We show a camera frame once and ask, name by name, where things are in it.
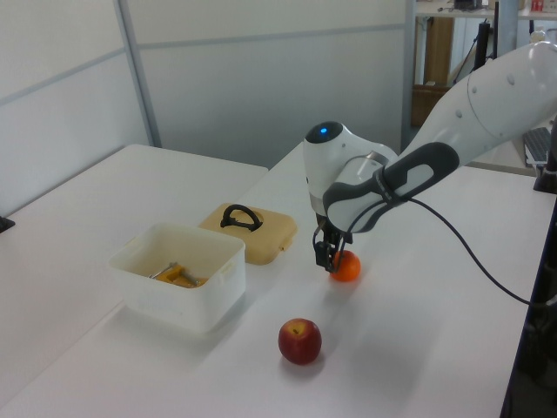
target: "black handle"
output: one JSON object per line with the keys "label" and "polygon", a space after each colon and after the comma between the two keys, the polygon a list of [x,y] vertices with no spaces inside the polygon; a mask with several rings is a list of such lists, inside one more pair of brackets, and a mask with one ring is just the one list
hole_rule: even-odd
{"label": "black handle", "polygon": [[[246,224],[244,222],[238,222],[237,220],[235,220],[234,218],[232,218],[230,215],[232,212],[234,211],[242,211],[244,213],[246,213],[247,215],[249,215],[250,218],[252,218],[253,223],[252,224]],[[247,206],[243,206],[243,205],[230,205],[225,209],[225,212],[223,213],[223,220],[220,221],[220,227],[224,228],[226,226],[230,226],[230,225],[234,225],[234,226],[241,226],[243,228],[247,228],[250,231],[255,231],[256,229],[258,229],[260,226],[263,225],[263,222],[261,222],[258,218],[258,216],[255,214],[255,212],[250,209]]]}

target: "power cord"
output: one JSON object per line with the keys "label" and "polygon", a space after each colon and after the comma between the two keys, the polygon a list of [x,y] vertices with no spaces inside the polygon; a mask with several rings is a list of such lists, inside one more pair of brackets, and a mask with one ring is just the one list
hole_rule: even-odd
{"label": "power cord", "polygon": [[[503,292],[505,292],[506,294],[508,294],[510,297],[512,297],[513,299],[517,300],[518,302],[521,302],[525,305],[528,305],[529,307],[531,307],[532,309],[549,309],[551,307],[554,307],[555,304],[557,304],[557,294],[550,300],[548,300],[545,303],[537,303],[537,302],[531,302],[529,300],[523,299],[521,298],[519,295],[511,292],[510,290],[508,290],[506,287],[504,287],[503,285],[501,285],[487,270],[486,268],[481,264],[480,260],[478,260],[478,257],[476,257],[476,255],[473,253],[472,248],[470,248],[470,246],[467,244],[466,240],[464,239],[464,237],[462,237],[462,235],[456,230],[456,228],[451,225],[451,223],[446,220],[440,213],[438,213],[437,211],[435,211],[432,207],[430,207],[429,205],[426,205],[423,202],[420,202],[417,199],[408,199],[408,202],[412,202],[418,206],[422,206],[423,208],[427,209],[427,211],[429,211],[430,213],[432,213],[433,215],[435,215],[439,220],[441,220],[441,222],[443,222],[453,233],[454,235],[456,235],[456,237],[459,239],[460,243],[465,247],[466,251],[468,252],[468,254],[470,255],[470,257],[472,257],[472,260],[476,263],[476,265],[480,268],[480,270],[486,275],[486,277],[488,279],[490,279],[495,286],[497,286],[500,290],[502,290]],[[379,206],[381,204],[385,204],[385,202],[380,201],[380,202],[376,202],[373,205],[368,206],[366,209],[364,209],[357,217],[356,219],[350,224],[350,226],[347,229],[347,233],[351,233],[352,229],[356,226],[356,224],[358,223],[358,221],[369,211],[371,211],[374,207]],[[345,249],[345,244],[346,241],[343,239],[342,243],[340,245],[340,256],[339,256],[339,263],[337,264],[337,270],[340,268],[340,263],[342,262],[342,255]]]}
{"label": "power cord", "polygon": [[480,268],[480,270],[487,276],[488,279],[490,279],[495,286],[497,286],[500,290],[502,290],[503,292],[505,292],[506,294],[508,294],[510,297],[512,297],[513,299],[516,299],[518,302],[522,302],[525,305],[528,305],[529,307],[533,308],[533,309],[548,309],[550,308],[552,305],[554,305],[557,302],[557,295],[555,295],[551,300],[548,300],[546,303],[536,303],[536,302],[530,302],[526,299],[522,299],[520,296],[518,296],[517,294],[514,294],[513,292],[511,292],[510,290],[508,290],[506,287],[504,287],[503,285],[501,285],[487,270],[485,267],[483,267],[483,265],[480,263],[480,261],[478,260],[478,257],[476,257],[476,255],[473,253],[472,248],[470,248],[470,246],[467,244],[467,242],[464,240],[464,238],[462,237],[462,235],[460,235],[460,233],[456,230],[456,228],[454,226],[451,225],[451,223],[446,220],[440,213],[438,213],[437,211],[435,211],[432,207],[426,205],[423,202],[420,202],[419,200],[416,199],[412,199],[410,198],[408,200],[409,202],[415,203],[416,205],[422,206],[425,209],[427,209],[427,211],[431,212],[433,215],[435,215],[438,219],[441,220],[441,222],[443,222],[453,233],[454,235],[456,235],[456,237],[459,239],[460,243],[466,248],[466,251],[468,252],[468,254],[470,255],[470,257],[472,257],[472,260],[476,263],[476,265]]}

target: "table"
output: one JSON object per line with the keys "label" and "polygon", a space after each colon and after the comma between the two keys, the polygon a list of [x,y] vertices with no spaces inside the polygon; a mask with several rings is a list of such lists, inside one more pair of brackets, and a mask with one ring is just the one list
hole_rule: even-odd
{"label": "table", "polygon": [[158,221],[196,225],[267,170],[131,145],[10,218],[0,235],[0,408],[122,300],[106,263]]}
{"label": "table", "polygon": [[[526,297],[555,201],[532,181],[462,167],[418,196]],[[247,266],[246,294],[218,329],[188,334],[119,304],[0,417],[499,417],[527,307],[489,282],[436,218],[410,204],[384,215],[350,247],[361,279],[340,284],[314,265],[301,146],[238,202],[288,213],[299,232],[270,265]],[[278,350],[293,317],[323,334],[308,367]]]}

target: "red apple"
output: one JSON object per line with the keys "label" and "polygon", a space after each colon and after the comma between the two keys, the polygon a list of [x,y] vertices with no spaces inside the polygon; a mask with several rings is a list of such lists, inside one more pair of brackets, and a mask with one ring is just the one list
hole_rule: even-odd
{"label": "red apple", "polygon": [[310,320],[289,320],[278,331],[278,349],[294,364],[311,363],[321,350],[321,332]]}

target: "shelf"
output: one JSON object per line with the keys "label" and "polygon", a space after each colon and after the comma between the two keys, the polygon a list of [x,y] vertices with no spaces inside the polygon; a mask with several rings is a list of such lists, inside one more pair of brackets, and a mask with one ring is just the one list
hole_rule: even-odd
{"label": "shelf", "polygon": [[[432,0],[428,2],[416,2],[416,17],[454,17],[467,19],[493,19],[494,10],[479,9],[475,11],[450,10],[445,8],[453,7],[453,2],[447,0]],[[543,13],[530,11],[530,4],[519,10],[519,20],[545,20],[557,21],[557,13]]]}

